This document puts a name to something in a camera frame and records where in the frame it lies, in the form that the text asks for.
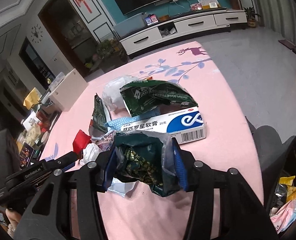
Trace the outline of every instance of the red bag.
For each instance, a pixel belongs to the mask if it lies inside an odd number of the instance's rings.
[[[73,151],[80,155],[81,150],[85,149],[89,143],[91,143],[91,136],[86,135],[82,130],[79,130],[72,143]]]

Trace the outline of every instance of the flower pot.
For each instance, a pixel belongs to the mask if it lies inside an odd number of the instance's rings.
[[[247,24],[250,28],[256,28],[257,27],[257,22],[255,19],[249,19],[247,20]]]
[[[238,0],[229,0],[231,8],[234,10],[240,10],[239,2]]]

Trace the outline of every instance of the white tv cabinet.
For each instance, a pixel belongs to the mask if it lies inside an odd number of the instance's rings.
[[[220,10],[200,12],[168,20],[144,30],[138,31],[120,40],[127,54],[147,49],[158,43],[172,40],[192,33],[199,33],[208,30],[230,27],[231,24],[246,23],[246,13],[244,10]],[[177,32],[162,38],[160,29],[163,26],[173,23]]]

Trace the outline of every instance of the deer print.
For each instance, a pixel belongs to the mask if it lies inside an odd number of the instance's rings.
[[[186,51],[191,50],[192,54],[194,54],[195,56],[197,55],[207,55],[207,52],[202,50],[200,51],[200,49],[203,49],[203,47],[199,47],[199,48],[187,48],[187,49],[181,49],[180,51],[178,51],[177,53],[179,55],[184,54]]]

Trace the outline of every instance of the blue logo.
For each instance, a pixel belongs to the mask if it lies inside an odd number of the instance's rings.
[[[202,126],[203,123],[204,122],[199,112],[185,113],[171,120],[171,122],[168,124],[167,132],[171,133],[186,130],[189,128]]]

